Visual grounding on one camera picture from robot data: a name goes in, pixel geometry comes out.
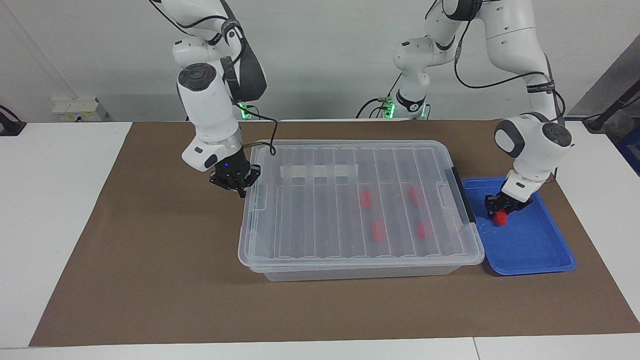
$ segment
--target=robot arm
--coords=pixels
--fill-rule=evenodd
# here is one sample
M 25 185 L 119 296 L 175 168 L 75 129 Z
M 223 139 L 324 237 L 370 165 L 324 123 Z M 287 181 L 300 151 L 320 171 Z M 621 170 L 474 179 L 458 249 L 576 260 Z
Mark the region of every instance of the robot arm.
M 485 198 L 488 215 L 504 223 L 509 213 L 531 203 L 531 195 L 572 146 L 547 57 L 538 44 L 531 0 L 437 1 L 426 16 L 427 37 L 403 42 L 394 58 L 403 72 L 396 109 L 419 117 L 429 85 L 426 67 L 450 61 L 457 65 L 462 41 L 454 48 L 455 33 L 461 22 L 476 18 L 484 22 L 491 63 L 524 79 L 532 108 L 500 122 L 494 134 L 496 144 L 515 159 L 501 191 Z M 457 69 L 456 76 L 463 83 Z
M 153 0 L 176 26 L 191 35 L 175 43 L 173 57 L 184 69 L 177 90 L 196 136 L 182 159 L 210 182 L 241 197 L 260 176 L 243 151 L 234 104 L 254 101 L 266 89 L 260 63 L 225 0 Z

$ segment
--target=blue plastic tray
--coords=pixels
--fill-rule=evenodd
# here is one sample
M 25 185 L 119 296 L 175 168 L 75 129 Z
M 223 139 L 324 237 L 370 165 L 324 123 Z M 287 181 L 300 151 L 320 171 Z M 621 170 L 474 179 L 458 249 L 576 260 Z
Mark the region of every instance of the blue plastic tray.
M 531 205 L 509 214 L 507 225 L 497 226 L 488 218 L 484 196 L 498 193 L 503 182 L 503 177 L 463 181 L 491 267 L 501 275 L 573 270 L 575 257 L 537 193 Z

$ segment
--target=white tabletop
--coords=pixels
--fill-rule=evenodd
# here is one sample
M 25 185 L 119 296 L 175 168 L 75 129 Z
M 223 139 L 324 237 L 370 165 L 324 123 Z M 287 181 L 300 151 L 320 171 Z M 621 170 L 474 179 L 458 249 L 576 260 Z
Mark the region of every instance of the white tabletop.
M 0 359 L 640 357 L 640 334 L 26 348 L 130 126 L 30 124 L 16 138 L 0 138 Z M 558 183 L 640 317 L 640 178 L 604 135 L 567 126 L 576 146 Z

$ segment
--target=brown surface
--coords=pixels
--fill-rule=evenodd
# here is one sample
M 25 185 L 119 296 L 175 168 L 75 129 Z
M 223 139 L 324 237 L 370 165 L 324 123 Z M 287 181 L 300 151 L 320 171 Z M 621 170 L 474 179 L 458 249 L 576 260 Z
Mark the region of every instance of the brown surface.
M 283 123 L 279 138 L 434 139 L 462 177 L 503 176 L 495 122 Z M 244 138 L 270 134 L 247 124 Z M 180 159 L 191 124 L 134 124 L 31 346 L 640 332 L 557 184 L 562 274 L 272 283 L 237 259 L 243 201 Z

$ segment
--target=transparent lid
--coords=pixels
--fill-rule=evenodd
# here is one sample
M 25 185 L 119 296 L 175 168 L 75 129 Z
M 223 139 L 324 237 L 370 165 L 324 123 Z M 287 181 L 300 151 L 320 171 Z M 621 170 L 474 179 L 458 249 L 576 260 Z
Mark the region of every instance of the transparent lid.
M 253 148 L 262 175 L 238 256 L 261 272 L 474 265 L 484 249 L 447 148 L 435 141 L 280 140 Z

